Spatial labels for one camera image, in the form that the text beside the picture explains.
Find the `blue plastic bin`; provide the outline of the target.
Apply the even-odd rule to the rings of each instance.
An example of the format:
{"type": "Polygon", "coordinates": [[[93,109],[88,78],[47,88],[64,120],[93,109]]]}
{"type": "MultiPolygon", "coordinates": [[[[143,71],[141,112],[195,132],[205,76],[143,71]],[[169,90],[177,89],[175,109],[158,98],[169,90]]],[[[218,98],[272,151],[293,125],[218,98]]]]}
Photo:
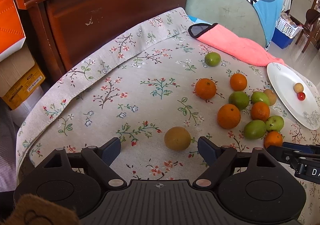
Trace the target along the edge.
{"type": "Polygon", "coordinates": [[[285,35],[276,28],[274,30],[274,34],[271,41],[275,43],[279,48],[285,49],[292,43],[293,40],[294,38],[289,38],[287,35],[285,35]]]}

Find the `orange tangerine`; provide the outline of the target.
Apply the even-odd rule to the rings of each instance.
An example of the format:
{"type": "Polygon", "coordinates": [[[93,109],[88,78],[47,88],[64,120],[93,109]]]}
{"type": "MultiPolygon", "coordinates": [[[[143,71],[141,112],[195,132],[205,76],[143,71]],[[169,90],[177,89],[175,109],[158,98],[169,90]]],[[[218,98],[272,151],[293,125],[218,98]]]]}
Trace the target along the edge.
{"type": "Polygon", "coordinates": [[[233,104],[223,105],[217,113],[217,123],[224,129],[233,129],[241,120],[240,110],[233,104]]]}
{"type": "Polygon", "coordinates": [[[264,137],[264,147],[267,149],[269,146],[281,147],[283,145],[283,136],[277,131],[270,131],[264,137]]]}
{"type": "Polygon", "coordinates": [[[270,116],[269,106],[265,102],[257,102],[251,108],[251,119],[267,121],[270,116]]]}
{"type": "Polygon", "coordinates": [[[244,91],[247,87],[247,78],[243,74],[236,73],[231,76],[229,83],[234,91],[244,91]]]}
{"type": "Polygon", "coordinates": [[[210,100],[216,95],[216,85],[211,79],[199,79],[195,84],[195,93],[203,100],[210,100]]]}

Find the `pink towel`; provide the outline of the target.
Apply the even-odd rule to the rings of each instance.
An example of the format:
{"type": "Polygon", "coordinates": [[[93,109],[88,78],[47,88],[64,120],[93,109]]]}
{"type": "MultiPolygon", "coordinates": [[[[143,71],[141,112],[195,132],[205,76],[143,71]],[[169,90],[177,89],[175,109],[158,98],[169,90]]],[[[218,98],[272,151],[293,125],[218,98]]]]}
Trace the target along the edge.
{"type": "Polygon", "coordinates": [[[274,57],[257,42],[239,37],[218,23],[193,24],[188,32],[192,38],[251,65],[285,64],[283,59],[274,57]]]}

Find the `wooden chair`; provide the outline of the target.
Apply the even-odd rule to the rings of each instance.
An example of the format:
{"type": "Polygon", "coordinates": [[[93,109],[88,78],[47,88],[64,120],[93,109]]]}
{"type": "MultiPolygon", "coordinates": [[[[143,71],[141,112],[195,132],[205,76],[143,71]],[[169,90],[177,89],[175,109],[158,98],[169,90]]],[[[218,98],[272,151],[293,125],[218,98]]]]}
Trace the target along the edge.
{"type": "Polygon", "coordinates": [[[301,53],[304,53],[310,44],[313,44],[316,48],[319,48],[319,16],[319,11],[315,9],[309,9],[306,12],[305,24],[302,25],[302,30],[298,39],[296,40],[296,44],[298,44],[303,35],[307,37],[306,44],[301,53]]]}

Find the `cardboard box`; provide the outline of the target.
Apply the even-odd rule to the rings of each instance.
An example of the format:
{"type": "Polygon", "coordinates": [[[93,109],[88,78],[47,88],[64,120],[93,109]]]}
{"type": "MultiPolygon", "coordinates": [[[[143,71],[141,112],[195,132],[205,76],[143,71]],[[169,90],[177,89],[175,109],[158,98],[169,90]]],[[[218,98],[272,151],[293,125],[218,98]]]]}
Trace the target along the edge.
{"type": "Polygon", "coordinates": [[[1,99],[18,108],[45,80],[45,75],[26,44],[1,61],[1,99]]]}

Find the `brown kiwi fruit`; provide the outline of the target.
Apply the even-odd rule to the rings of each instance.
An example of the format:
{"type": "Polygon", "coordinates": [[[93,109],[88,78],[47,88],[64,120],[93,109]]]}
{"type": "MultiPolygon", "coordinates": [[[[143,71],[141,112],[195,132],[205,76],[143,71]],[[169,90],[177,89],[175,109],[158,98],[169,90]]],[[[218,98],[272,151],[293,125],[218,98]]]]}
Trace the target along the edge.
{"type": "Polygon", "coordinates": [[[263,93],[267,96],[270,106],[276,103],[277,96],[271,89],[265,89],[263,93]]]}

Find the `red cherry tomato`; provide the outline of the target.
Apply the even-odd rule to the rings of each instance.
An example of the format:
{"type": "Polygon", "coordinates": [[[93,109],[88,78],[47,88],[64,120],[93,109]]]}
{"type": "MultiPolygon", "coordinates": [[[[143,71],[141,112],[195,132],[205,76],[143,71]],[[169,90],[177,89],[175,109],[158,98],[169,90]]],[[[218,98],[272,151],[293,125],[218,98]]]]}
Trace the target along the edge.
{"type": "Polygon", "coordinates": [[[304,92],[299,92],[297,94],[297,98],[300,100],[300,101],[304,101],[305,98],[306,98],[306,95],[304,94],[304,92]]]}

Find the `wooden headboard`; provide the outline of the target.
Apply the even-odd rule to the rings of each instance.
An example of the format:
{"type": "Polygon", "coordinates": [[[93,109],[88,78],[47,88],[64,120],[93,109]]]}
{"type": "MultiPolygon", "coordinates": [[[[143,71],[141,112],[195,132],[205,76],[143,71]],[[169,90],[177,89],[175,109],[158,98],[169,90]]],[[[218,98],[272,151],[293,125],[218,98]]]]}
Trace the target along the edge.
{"type": "Polygon", "coordinates": [[[186,0],[14,0],[27,45],[50,83],[125,30],[186,0]]]}

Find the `white floral plate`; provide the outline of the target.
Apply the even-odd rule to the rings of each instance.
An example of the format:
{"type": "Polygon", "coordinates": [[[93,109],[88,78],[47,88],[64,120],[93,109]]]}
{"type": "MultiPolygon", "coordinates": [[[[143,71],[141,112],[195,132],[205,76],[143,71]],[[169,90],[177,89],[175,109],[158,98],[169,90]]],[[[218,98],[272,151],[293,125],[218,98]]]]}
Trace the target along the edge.
{"type": "Polygon", "coordinates": [[[310,130],[319,128],[319,107],[308,85],[293,70],[279,63],[267,65],[267,75],[274,91],[291,115],[310,130]],[[294,91],[295,84],[304,87],[305,99],[299,100],[294,91]]]}

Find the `brown longan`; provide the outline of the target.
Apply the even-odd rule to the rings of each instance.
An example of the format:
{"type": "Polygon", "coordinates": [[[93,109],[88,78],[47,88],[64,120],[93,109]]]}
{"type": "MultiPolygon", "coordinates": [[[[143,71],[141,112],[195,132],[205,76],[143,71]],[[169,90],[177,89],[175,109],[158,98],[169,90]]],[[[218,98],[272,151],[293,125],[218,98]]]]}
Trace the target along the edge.
{"type": "Polygon", "coordinates": [[[186,150],[190,146],[191,135],[183,127],[173,127],[165,133],[164,142],[166,147],[171,150],[186,150]]]}
{"type": "Polygon", "coordinates": [[[295,91],[295,93],[299,94],[300,92],[304,91],[304,87],[303,87],[302,83],[296,83],[293,86],[293,90],[295,91]]]}

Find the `floral tablecloth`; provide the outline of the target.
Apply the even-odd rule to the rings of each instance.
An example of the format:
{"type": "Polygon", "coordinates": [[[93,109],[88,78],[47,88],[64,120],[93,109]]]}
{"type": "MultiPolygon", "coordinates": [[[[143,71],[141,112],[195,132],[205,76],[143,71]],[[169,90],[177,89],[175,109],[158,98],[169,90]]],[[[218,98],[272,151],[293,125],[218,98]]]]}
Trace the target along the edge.
{"type": "MultiPolygon", "coordinates": [[[[192,38],[193,24],[182,8],[150,18],[83,59],[38,101],[17,137],[17,224],[319,224],[319,184],[295,177],[267,152],[270,131],[244,137],[252,93],[276,94],[267,66],[192,38]],[[219,65],[206,65],[210,52],[220,54],[219,65]],[[229,104],[236,73],[247,78],[249,105],[236,127],[224,129],[217,113],[229,104]],[[195,93],[202,78],[216,85],[210,100],[195,93]],[[166,147],[173,127],[191,135],[186,150],[166,147]],[[208,168],[197,148],[201,136],[237,150],[217,188],[193,187],[208,168]],[[125,188],[104,188],[81,156],[114,137],[121,151],[110,167],[125,188]]],[[[269,117],[284,119],[283,142],[319,144],[319,128],[304,127],[276,96],[269,117]]]]}

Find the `orange box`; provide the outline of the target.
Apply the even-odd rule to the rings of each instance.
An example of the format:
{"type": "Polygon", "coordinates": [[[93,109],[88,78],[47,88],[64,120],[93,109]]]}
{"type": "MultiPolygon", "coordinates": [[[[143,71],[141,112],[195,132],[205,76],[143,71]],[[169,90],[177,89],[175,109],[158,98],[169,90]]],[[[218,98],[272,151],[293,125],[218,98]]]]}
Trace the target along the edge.
{"type": "Polygon", "coordinates": [[[0,61],[20,50],[25,33],[14,0],[1,0],[0,61]]]}

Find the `white plastic basket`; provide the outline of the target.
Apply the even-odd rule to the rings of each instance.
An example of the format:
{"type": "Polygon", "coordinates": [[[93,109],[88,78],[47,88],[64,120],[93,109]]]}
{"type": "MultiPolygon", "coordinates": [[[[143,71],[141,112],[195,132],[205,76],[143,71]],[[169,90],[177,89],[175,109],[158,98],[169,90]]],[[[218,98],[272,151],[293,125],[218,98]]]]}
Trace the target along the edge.
{"type": "Polygon", "coordinates": [[[303,28],[297,26],[294,22],[287,21],[285,18],[280,17],[276,22],[276,29],[288,38],[293,39],[303,28]]]}

